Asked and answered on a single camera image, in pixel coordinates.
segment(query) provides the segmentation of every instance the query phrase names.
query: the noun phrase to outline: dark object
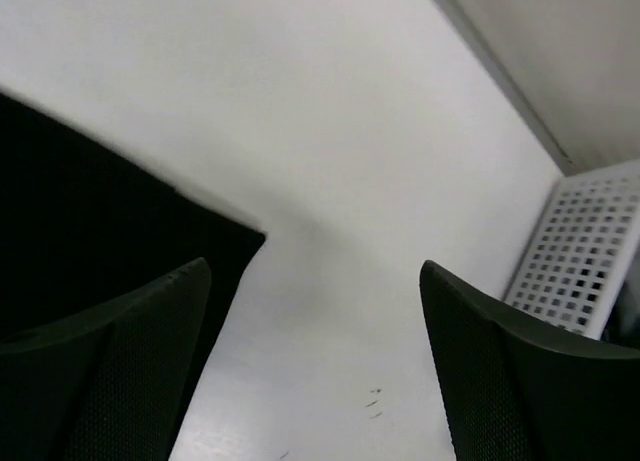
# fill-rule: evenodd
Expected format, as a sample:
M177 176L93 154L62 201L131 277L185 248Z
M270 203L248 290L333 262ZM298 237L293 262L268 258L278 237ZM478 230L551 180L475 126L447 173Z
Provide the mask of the dark object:
M433 262L420 290L460 461L637 459L640 351L539 321Z
M264 235L2 95L0 125L0 340L111 300L195 258L209 264L212 288L173 443Z
M200 258L0 345L0 459L166 459L209 293Z

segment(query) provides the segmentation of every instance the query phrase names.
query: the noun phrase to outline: white surface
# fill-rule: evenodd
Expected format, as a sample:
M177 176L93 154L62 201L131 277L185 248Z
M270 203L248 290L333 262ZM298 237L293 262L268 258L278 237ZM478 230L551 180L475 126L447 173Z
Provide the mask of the white surface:
M640 0L458 0L580 170L640 157Z
M453 459L420 266L500 295L559 173L430 0L0 0L0 46L269 232L173 461Z
M506 302L600 339L640 240L640 161L563 179Z

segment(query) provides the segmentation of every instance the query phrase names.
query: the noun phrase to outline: perforated plastic basket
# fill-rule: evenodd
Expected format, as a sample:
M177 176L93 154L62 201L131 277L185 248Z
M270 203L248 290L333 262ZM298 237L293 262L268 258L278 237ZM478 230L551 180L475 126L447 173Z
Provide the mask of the perforated plastic basket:
M600 339L640 239L640 160L558 183L505 302Z

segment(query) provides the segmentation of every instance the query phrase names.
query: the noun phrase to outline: white basket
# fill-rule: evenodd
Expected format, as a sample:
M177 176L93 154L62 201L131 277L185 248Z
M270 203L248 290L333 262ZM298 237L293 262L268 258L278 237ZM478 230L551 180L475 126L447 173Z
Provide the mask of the white basket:
M640 239L640 160L558 183L505 302L600 339Z

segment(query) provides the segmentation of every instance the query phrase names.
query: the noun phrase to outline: plastic crate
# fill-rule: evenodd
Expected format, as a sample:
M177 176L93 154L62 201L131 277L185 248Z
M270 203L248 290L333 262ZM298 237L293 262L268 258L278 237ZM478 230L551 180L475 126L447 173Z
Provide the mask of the plastic crate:
M640 160L556 186L505 302L600 339L640 239Z

